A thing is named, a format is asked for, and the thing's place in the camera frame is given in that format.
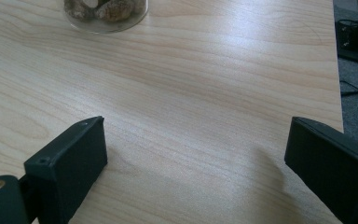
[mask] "wood grain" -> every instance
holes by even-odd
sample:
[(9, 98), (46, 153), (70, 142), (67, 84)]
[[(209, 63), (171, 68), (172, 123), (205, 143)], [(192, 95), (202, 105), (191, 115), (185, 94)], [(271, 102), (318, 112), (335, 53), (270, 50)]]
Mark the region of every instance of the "wood grain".
[(105, 117), (71, 223), (339, 223), (284, 165), (292, 116), (342, 130), (332, 2), (151, 0), (130, 30), (0, 0), (0, 175)]

